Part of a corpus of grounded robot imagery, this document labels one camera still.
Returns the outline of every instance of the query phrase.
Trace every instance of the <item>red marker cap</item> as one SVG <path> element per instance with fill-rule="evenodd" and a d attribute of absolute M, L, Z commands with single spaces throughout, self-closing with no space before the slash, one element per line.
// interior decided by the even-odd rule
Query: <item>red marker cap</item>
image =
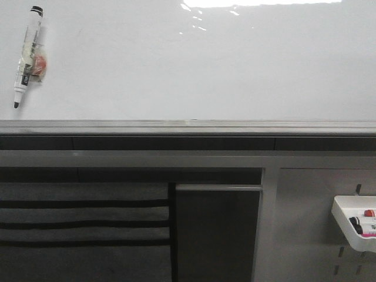
<path fill-rule="evenodd" d="M 365 210 L 364 216 L 375 217 L 375 211 L 374 210 Z"/>

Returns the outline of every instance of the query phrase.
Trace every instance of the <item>white plastic tray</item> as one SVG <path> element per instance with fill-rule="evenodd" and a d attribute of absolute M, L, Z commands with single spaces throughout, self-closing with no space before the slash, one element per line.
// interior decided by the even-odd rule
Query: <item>white plastic tray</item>
<path fill-rule="evenodd" d="M 376 237 L 359 235 L 349 221 L 350 217 L 362 216 L 369 209 L 376 210 L 374 196 L 335 196 L 331 212 L 354 250 L 376 253 Z"/>

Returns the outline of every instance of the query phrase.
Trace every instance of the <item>dark gray strip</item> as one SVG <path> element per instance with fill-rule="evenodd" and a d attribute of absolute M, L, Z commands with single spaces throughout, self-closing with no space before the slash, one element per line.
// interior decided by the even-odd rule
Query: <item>dark gray strip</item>
<path fill-rule="evenodd" d="M 85 207 L 167 207 L 168 200 L 1 201 L 2 209 L 76 209 Z"/>
<path fill-rule="evenodd" d="M 169 239 L 156 240 L 94 240 L 94 241 L 4 241 L 0 246 L 22 248 L 116 247 L 116 246 L 166 246 Z"/>
<path fill-rule="evenodd" d="M 82 220 L 53 223 L 6 223 L 0 222 L 0 229 L 71 229 L 83 227 L 117 227 L 117 228 L 160 228 L 168 227 L 168 220 L 159 221 L 116 221 L 116 220 Z"/>

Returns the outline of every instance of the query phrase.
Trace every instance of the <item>whiteboard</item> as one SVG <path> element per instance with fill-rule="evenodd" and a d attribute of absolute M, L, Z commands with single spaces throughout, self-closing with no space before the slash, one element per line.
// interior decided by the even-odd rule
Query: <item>whiteboard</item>
<path fill-rule="evenodd" d="M 0 120 L 376 121 L 375 1 L 182 3 L 0 0 Z M 48 70 L 14 109 L 32 5 Z"/>

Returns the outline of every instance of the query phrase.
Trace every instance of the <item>white board surface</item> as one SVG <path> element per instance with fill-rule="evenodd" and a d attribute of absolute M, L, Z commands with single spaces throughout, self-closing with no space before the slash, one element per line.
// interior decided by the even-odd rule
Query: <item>white board surface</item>
<path fill-rule="evenodd" d="M 182 3 L 0 0 L 0 120 L 376 121 L 375 1 Z M 48 70 L 14 109 L 32 5 Z"/>

